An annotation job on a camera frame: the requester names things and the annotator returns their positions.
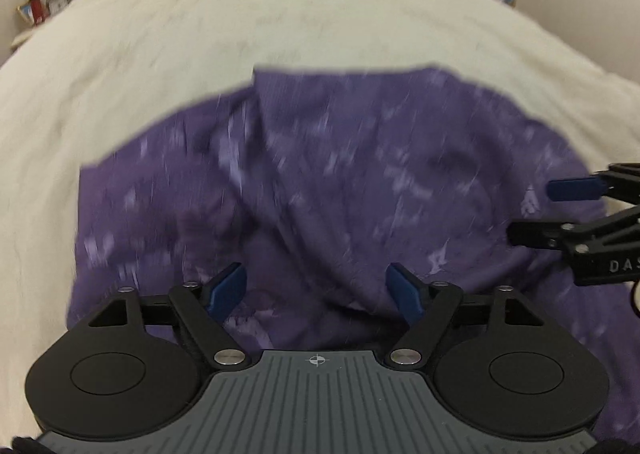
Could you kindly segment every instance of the bed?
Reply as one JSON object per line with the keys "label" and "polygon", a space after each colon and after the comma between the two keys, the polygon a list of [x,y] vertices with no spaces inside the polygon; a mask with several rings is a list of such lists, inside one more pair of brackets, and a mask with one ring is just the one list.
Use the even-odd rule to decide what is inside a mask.
{"label": "bed", "polygon": [[34,359],[65,330],[78,171],[255,66],[437,64],[513,98],[592,170],[636,161],[640,85],[490,0],[75,0],[0,69],[0,444],[38,429]]}

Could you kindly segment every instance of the crosshair symbol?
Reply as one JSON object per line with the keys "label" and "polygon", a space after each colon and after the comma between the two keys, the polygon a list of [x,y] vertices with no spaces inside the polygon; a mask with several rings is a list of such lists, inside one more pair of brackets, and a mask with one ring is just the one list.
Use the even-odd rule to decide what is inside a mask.
{"label": "crosshair symbol", "polygon": [[324,364],[325,362],[327,362],[327,359],[324,357],[321,357],[320,355],[316,355],[314,357],[309,358],[309,362],[311,362],[316,367],[318,367],[321,364]]}

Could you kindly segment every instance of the white bedspread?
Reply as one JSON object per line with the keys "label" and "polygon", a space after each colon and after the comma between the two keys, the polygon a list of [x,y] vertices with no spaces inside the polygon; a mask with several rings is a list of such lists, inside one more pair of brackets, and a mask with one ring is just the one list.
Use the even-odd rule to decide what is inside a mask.
{"label": "white bedspread", "polygon": [[76,0],[0,69],[0,444],[64,332],[78,169],[254,66],[438,64],[508,94],[592,169],[640,159],[640,85],[490,0]]}

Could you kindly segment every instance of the purple fabric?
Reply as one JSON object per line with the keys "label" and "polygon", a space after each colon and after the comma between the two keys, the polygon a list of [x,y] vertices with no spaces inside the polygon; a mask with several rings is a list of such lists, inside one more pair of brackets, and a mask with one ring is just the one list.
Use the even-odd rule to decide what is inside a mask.
{"label": "purple fabric", "polygon": [[575,287],[557,252],[505,237],[513,218],[603,215],[601,202],[545,198],[548,180],[586,173],[510,100],[439,69],[256,72],[82,170],[68,326],[120,286],[165,293],[239,260],[248,294],[225,327],[247,349],[374,346],[405,329],[390,262],[470,292],[508,283],[605,364],[596,433],[638,441],[628,290]]}

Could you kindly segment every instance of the purple patterned fabric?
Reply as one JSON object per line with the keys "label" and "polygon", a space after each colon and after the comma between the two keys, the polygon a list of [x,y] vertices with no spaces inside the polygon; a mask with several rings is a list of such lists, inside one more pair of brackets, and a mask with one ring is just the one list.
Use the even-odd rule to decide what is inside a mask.
{"label": "purple patterned fabric", "polygon": [[385,291],[390,262],[476,293],[508,283],[605,364],[597,434],[638,441],[626,287],[577,288],[557,252],[505,237],[513,218],[603,215],[600,202],[545,198],[548,180],[586,173],[510,100],[439,69],[256,72],[82,170],[68,326],[120,286],[165,293],[239,260],[248,294],[225,327],[242,346],[375,346],[404,330]]}

